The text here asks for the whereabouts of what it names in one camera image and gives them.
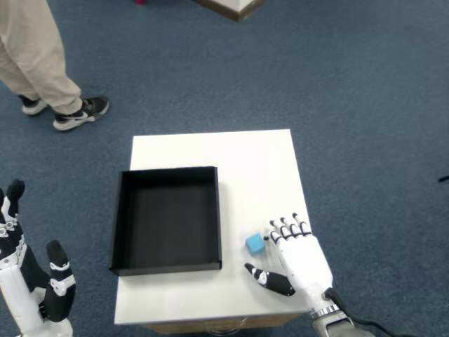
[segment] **open black box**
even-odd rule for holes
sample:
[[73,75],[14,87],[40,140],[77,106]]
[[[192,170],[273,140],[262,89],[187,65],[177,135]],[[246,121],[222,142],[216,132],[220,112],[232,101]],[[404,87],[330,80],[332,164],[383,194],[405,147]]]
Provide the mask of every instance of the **open black box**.
[[112,272],[128,276],[221,266],[216,167],[121,173]]

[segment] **white tabletop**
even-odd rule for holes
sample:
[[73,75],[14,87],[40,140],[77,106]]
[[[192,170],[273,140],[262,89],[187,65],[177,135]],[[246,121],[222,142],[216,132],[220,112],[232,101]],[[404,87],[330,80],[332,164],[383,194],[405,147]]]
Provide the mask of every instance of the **white tabletop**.
[[282,272],[274,247],[252,257],[247,237],[269,220],[301,214],[308,221],[290,130],[136,136],[131,170],[218,167],[221,270],[120,277],[115,323],[143,324],[303,313],[301,296],[263,289],[245,262]]

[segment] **small cube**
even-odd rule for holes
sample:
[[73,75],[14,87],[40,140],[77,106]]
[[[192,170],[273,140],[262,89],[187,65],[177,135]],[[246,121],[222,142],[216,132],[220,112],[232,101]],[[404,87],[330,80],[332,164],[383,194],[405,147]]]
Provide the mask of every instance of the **small cube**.
[[247,238],[245,245],[253,256],[261,253],[265,249],[265,241],[260,234]]

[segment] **robotic hand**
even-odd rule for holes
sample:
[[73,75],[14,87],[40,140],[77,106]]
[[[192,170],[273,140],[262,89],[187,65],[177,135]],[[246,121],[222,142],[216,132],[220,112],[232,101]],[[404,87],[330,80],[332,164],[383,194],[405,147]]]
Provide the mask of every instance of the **robotic hand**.
[[323,299],[322,295],[332,287],[332,273],[309,224],[301,221],[296,213],[293,217],[295,220],[290,222],[285,218],[270,221],[273,230],[269,236],[276,245],[287,276],[258,270],[249,263],[246,268],[262,286],[270,290],[287,296],[295,291],[300,292],[307,309],[318,312],[330,306],[329,300]]
[[296,291],[305,299],[319,337],[374,337],[358,330],[352,321],[329,298],[333,276],[318,239],[310,225],[294,213],[293,219],[272,220],[269,236],[287,276],[257,269],[246,263],[246,269],[264,288],[285,296]]
[[18,221],[24,191],[21,180],[6,196],[0,190],[0,289],[23,337],[71,337],[67,316],[76,286],[70,262],[54,240],[47,244],[50,276],[39,267]]

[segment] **black cable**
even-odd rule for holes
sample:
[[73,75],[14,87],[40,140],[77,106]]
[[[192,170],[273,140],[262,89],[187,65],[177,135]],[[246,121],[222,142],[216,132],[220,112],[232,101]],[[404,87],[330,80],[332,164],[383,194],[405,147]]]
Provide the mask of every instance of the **black cable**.
[[348,309],[346,308],[346,305],[344,305],[342,299],[338,296],[337,292],[335,291],[334,288],[329,288],[328,290],[326,290],[324,292],[324,296],[328,299],[331,299],[334,301],[334,303],[341,309],[341,311],[343,311],[346,316],[348,316],[350,319],[352,319],[354,322],[362,324],[362,325],[371,325],[371,326],[375,326],[376,328],[378,328],[380,331],[384,332],[385,334],[387,334],[388,336],[391,337],[415,337],[412,335],[398,335],[396,333],[391,332],[390,330],[387,330],[386,328],[384,328],[382,325],[380,325],[377,322],[373,322],[373,321],[365,321],[363,319],[359,319],[354,317],[353,315],[351,315],[348,312]]

